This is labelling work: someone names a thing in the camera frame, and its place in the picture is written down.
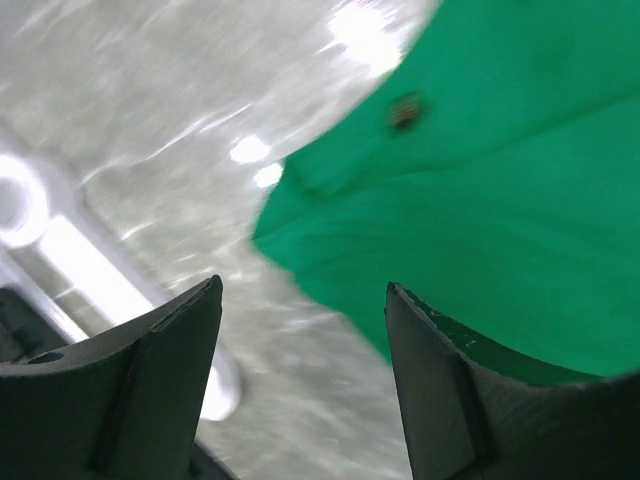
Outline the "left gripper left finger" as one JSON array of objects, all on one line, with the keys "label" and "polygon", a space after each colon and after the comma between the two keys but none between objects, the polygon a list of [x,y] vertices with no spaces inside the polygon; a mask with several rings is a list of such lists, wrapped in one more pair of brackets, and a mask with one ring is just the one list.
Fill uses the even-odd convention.
[{"label": "left gripper left finger", "polygon": [[157,309],[69,344],[1,291],[5,479],[219,479],[195,436],[223,286],[201,282]]}]

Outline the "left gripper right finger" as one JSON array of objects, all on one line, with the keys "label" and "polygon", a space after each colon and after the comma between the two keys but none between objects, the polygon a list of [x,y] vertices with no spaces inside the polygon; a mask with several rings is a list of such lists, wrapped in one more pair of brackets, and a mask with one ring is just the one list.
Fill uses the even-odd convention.
[{"label": "left gripper right finger", "polygon": [[385,318],[416,479],[635,479],[639,375],[538,361],[387,287]]}]

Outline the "green t-shirt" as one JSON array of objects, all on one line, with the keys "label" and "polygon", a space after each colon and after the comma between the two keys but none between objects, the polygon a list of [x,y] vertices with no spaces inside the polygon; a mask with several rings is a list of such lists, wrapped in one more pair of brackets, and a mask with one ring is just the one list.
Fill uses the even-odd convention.
[{"label": "green t-shirt", "polygon": [[398,282],[536,360],[637,369],[638,3],[441,3],[379,89],[286,158],[252,240],[382,354]]}]

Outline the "white clothes rack frame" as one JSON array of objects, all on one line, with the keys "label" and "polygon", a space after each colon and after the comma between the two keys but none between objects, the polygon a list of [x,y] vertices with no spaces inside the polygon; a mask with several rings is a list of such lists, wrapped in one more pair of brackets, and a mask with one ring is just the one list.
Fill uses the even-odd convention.
[{"label": "white clothes rack frame", "polygon": [[16,288],[62,338],[81,342],[89,332],[38,286],[9,253],[32,248],[115,327],[167,303],[167,292],[113,240],[86,208],[71,175],[30,152],[1,128],[1,283]]}]

